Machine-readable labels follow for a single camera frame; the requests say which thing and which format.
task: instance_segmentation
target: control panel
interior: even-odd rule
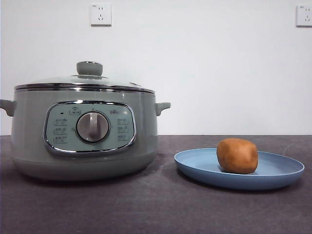
[[[132,109],[123,103],[69,101],[53,105],[47,114],[44,139],[63,152],[110,151],[133,143]]]

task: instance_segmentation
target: tabletop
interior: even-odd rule
[[[21,175],[1,136],[2,234],[311,234],[312,136],[231,136],[305,165],[292,185],[230,190],[192,180],[177,169],[177,152],[216,147],[229,136],[159,136],[145,169],[117,178],[55,182]]]

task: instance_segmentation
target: button icon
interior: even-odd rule
[[[127,133],[129,132],[128,126],[118,126],[118,133]]]
[[[57,118],[54,120],[55,126],[67,126],[67,119],[65,118]]]
[[[54,141],[54,143],[67,143],[67,137],[66,136],[56,136],[53,141]]]
[[[69,110],[69,114],[70,115],[80,115],[80,109],[78,107],[74,106]]]
[[[119,111],[113,109],[113,110],[110,110],[109,113],[110,113],[110,114],[119,114]]]
[[[129,121],[126,118],[118,118],[118,120],[117,120],[118,125],[127,125],[128,123],[129,123]]]
[[[119,135],[117,137],[117,140],[118,141],[128,141],[129,140],[129,137],[127,135]]]
[[[54,135],[65,135],[66,134],[66,127],[61,127],[61,128],[55,128],[54,129]]]

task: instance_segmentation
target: electrical outlet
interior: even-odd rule
[[[112,8],[110,3],[92,4],[90,6],[91,26],[111,26]]]
[[[312,5],[297,6],[297,26],[312,27]]]

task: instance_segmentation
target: glass lid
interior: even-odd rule
[[[144,89],[140,85],[131,82],[113,81],[102,77],[103,65],[92,61],[77,63],[78,75],[68,77],[56,77],[37,80],[28,84],[17,85],[15,90],[36,89],[36,90],[57,90],[58,88],[89,88],[89,89],[114,89],[131,90],[152,93],[153,90]]]

